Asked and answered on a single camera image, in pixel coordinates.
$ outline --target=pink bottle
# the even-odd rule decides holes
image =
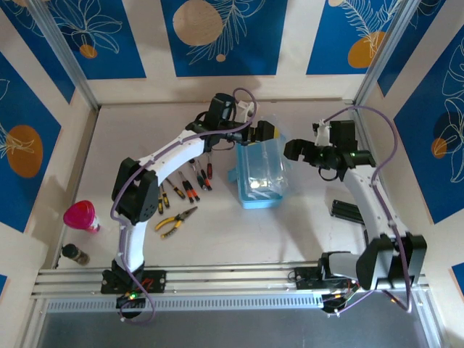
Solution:
[[[74,203],[66,210],[63,221],[76,230],[86,230],[90,233],[100,231],[99,219],[95,214],[95,207],[90,201]]]

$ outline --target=yellow pliers handle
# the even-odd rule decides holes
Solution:
[[[161,239],[172,236],[174,232],[176,232],[177,229],[181,226],[182,220],[177,220],[175,217],[168,217],[167,219],[164,219],[163,221],[158,223],[156,227],[154,228],[155,231],[158,231],[162,226],[167,225],[168,223],[172,223],[172,222],[175,222],[174,227],[171,228],[168,232],[162,234]]]

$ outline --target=white table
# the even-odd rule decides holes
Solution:
[[[122,160],[137,160],[155,152],[177,136],[209,104],[143,104],[102,107],[78,189],[77,200],[96,207],[102,229],[96,235],[68,228],[64,244],[73,243],[90,255],[87,267],[106,268],[116,255],[118,224],[109,218],[111,193]],[[263,102],[258,116],[277,115],[287,139],[314,139],[312,123],[345,107],[342,101]],[[221,143],[218,147],[229,146]],[[201,157],[206,167],[206,156]],[[213,191],[201,191],[188,165],[181,169],[201,197],[199,209],[172,237],[161,240],[154,226],[191,205],[166,184],[171,208],[149,221],[144,256],[152,265],[217,265],[227,263],[317,260],[322,252],[361,253],[361,226],[329,215],[333,199],[352,202],[339,181],[326,183],[315,168],[294,162],[291,191],[276,209],[244,210],[236,183],[227,172],[236,165],[236,152],[214,152]],[[181,188],[177,174],[171,180]],[[59,268],[80,267],[61,257]]]

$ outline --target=white wall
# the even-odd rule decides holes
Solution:
[[[95,115],[79,93],[71,105],[65,101],[2,11],[0,28],[1,53],[62,126],[25,232],[0,223],[0,274],[9,279],[0,303],[0,346],[11,347],[38,269],[51,264]]]
[[[204,102],[237,86],[263,99],[352,99],[362,75],[306,76],[326,0],[289,0],[276,76],[177,78],[160,1],[123,0],[146,79],[91,80],[102,104]]]
[[[375,88],[367,105],[381,110],[393,120],[463,25],[462,0],[447,0],[386,97],[383,98],[380,90]],[[392,135],[377,115],[370,112],[364,115],[376,159],[384,160],[392,150]],[[464,210],[436,225],[431,222],[402,144],[382,176],[401,218],[412,233],[426,238],[428,249],[424,268],[427,279],[454,347],[462,347],[464,297],[451,274],[451,267],[464,262]]]

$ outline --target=pliers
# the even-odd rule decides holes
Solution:
[[[158,223],[156,225],[156,227],[154,228],[154,230],[156,232],[158,232],[158,230],[168,224],[168,223],[172,223],[174,222],[175,225],[173,228],[171,228],[168,232],[164,233],[161,235],[161,239],[165,239],[169,236],[172,236],[174,234],[174,232],[177,231],[177,229],[181,226],[182,224],[182,221],[184,221],[186,218],[188,218],[195,210],[197,210],[198,207],[193,207],[189,210],[186,210],[185,212],[181,213],[181,214],[177,214],[176,216],[173,216],[173,217],[168,217],[167,219],[164,219],[163,221],[161,221],[160,223]]]

